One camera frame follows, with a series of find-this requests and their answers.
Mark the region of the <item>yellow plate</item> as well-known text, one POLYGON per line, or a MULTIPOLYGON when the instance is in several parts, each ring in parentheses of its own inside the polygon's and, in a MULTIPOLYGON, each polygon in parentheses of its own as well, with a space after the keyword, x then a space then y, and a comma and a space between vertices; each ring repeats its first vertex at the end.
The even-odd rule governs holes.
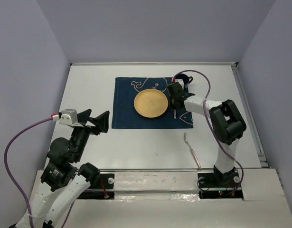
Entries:
POLYGON ((146 118, 156 118, 166 112, 169 102, 163 92, 156 89, 146 89, 136 95, 133 105, 139 115, 146 118))

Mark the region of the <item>fork with pink handle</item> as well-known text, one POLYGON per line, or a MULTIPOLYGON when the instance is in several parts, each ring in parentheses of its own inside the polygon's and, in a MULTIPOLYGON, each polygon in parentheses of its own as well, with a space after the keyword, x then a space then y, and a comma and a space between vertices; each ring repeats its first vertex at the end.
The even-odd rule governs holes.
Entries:
POLYGON ((197 156, 196 156, 194 150, 192 149, 192 147, 190 146, 190 144, 189 144, 189 142, 188 142, 188 140, 187 140, 187 133, 186 133, 186 132, 184 133, 183 138, 184 138, 184 142, 185 142, 185 144, 186 144, 186 145, 188 146, 188 148, 189 148, 189 151, 190 151, 190 153, 191 153, 191 155, 192 155, 192 157, 193 157, 193 159, 194 159, 194 161, 195 161, 195 163, 196 163, 198 169, 201 170, 202 168, 201 168, 200 162, 199 162, 199 160, 198 160, 198 158, 197 158, 197 156))

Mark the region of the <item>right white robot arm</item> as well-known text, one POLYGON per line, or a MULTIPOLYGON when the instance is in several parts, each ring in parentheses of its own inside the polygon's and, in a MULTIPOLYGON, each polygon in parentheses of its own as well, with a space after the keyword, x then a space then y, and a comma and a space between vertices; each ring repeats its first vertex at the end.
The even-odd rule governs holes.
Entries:
POLYGON ((170 106, 185 109, 205 117, 215 140, 218 143, 217 161, 214 165, 212 180, 217 186, 224 186, 235 173, 235 154, 240 138, 246 130, 246 123, 234 101, 211 101, 186 94, 180 83, 167 86, 170 106))

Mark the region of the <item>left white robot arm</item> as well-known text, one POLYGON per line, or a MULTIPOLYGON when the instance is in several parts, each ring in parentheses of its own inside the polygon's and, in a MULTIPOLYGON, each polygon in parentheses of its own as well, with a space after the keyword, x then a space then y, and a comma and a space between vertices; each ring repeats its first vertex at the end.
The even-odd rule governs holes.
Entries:
POLYGON ((65 109, 49 118, 41 120, 17 133, 7 144, 4 152, 4 165, 11 181, 22 194, 27 206, 22 219, 14 228, 53 228, 65 211, 70 211, 75 200, 89 188, 95 187, 100 180, 100 170, 90 163, 76 168, 81 160, 90 135, 107 133, 109 111, 91 117, 91 109, 78 113, 75 109, 65 109), (73 129, 70 139, 56 138, 52 141, 40 183, 33 199, 28 199, 9 169, 7 155, 11 144, 27 130, 45 123, 59 122, 73 129))

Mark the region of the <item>dark blue cloth placemat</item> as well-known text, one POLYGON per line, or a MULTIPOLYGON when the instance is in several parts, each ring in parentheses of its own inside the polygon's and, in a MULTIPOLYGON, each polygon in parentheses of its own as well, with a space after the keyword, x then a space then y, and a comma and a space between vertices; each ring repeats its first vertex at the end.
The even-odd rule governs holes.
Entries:
POLYGON ((113 129, 190 129, 193 128, 192 113, 183 109, 173 110, 156 118, 146 118, 138 114, 133 102, 136 95, 145 89, 157 89, 166 97, 169 93, 166 86, 171 83, 171 77, 117 77, 113 98, 113 129))

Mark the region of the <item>dark blue cup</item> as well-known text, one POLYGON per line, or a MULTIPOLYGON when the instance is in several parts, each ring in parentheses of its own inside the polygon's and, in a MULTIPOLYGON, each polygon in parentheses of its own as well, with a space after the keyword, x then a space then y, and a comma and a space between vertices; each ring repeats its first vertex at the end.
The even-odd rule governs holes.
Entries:
POLYGON ((193 81, 193 77, 192 76, 188 76, 188 75, 186 75, 184 73, 178 74, 175 78, 183 80, 184 88, 187 88, 188 85, 193 81))

